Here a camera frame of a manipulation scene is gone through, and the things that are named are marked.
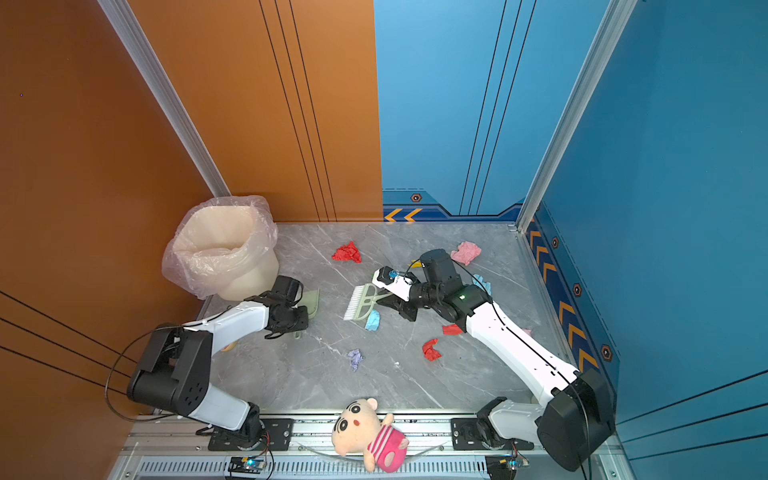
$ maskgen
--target pink striped outfit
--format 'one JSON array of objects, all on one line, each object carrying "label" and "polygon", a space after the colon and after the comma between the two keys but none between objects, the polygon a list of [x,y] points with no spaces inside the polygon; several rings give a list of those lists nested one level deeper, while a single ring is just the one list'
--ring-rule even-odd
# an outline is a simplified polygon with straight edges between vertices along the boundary
[{"label": "pink striped outfit", "polygon": [[[395,430],[391,425],[384,425],[376,436],[376,440],[368,445],[368,451],[373,454],[373,460],[384,472],[397,472],[397,469],[400,468],[400,465],[406,460],[407,448],[402,450],[398,449],[400,442],[402,442],[405,437],[406,436],[403,435],[402,432]],[[395,453],[395,458],[388,467],[384,465],[384,459],[390,452]]]}]

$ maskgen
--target red crumpled paper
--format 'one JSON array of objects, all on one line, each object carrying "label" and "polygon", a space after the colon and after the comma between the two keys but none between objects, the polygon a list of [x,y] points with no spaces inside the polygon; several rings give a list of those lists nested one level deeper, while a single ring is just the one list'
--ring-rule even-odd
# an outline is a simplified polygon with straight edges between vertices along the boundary
[{"label": "red crumpled paper", "polygon": [[482,252],[480,247],[472,242],[462,242],[458,246],[458,250],[451,252],[451,258],[457,262],[464,263],[465,266],[469,265],[469,262],[473,261]]},{"label": "red crumpled paper", "polygon": [[331,258],[337,262],[349,262],[351,260],[355,263],[362,263],[360,250],[355,247],[355,242],[349,242],[349,245],[339,248]]},{"label": "red crumpled paper", "polygon": [[456,325],[455,323],[442,327],[443,335],[461,335],[462,333],[464,333],[462,332],[462,329],[459,328],[459,326]]},{"label": "red crumpled paper", "polygon": [[437,339],[431,339],[427,343],[424,344],[422,347],[422,351],[424,352],[424,358],[429,360],[430,362],[434,362],[438,358],[440,358],[442,355],[440,355],[440,352],[435,350],[433,346],[437,344]]}]

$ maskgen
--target blue crumpled paper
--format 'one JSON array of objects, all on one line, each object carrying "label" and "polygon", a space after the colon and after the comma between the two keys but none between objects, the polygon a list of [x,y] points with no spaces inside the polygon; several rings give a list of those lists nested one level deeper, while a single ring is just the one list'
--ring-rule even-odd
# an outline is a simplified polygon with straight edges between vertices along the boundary
[{"label": "blue crumpled paper", "polygon": [[379,315],[379,312],[371,310],[370,315],[368,315],[368,321],[366,322],[366,330],[375,332],[379,328],[380,319],[381,315]]},{"label": "blue crumpled paper", "polygon": [[352,367],[353,372],[357,372],[357,367],[360,366],[360,362],[365,358],[362,356],[362,353],[360,353],[360,349],[354,349],[346,355],[349,357],[349,366]]},{"label": "blue crumpled paper", "polygon": [[485,291],[488,292],[488,295],[491,295],[491,282],[484,282],[482,281],[482,275],[478,275],[477,273],[473,275],[474,279],[472,280],[472,283],[479,287],[484,287]]}]

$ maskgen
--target blue wall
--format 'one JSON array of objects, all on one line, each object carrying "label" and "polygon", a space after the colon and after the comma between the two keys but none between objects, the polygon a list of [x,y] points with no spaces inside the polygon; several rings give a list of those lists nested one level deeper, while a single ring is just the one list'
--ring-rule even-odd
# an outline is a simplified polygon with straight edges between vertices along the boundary
[{"label": "blue wall", "polygon": [[640,480],[764,466],[728,455],[765,438],[696,447],[767,433],[768,408],[677,427],[768,402],[768,375],[664,407],[768,368],[766,34],[766,2],[638,2],[545,194],[621,358]]},{"label": "blue wall", "polygon": [[376,0],[383,188],[454,215],[521,201],[607,4]]}]

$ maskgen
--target plush toy head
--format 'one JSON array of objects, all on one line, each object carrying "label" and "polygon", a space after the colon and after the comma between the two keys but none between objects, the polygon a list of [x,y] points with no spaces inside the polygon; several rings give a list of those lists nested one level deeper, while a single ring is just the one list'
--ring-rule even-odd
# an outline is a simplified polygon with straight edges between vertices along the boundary
[{"label": "plush toy head", "polygon": [[350,403],[333,426],[331,442],[336,453],[360,453],[366,449],[382,428],[375,399],[360,399]]}]

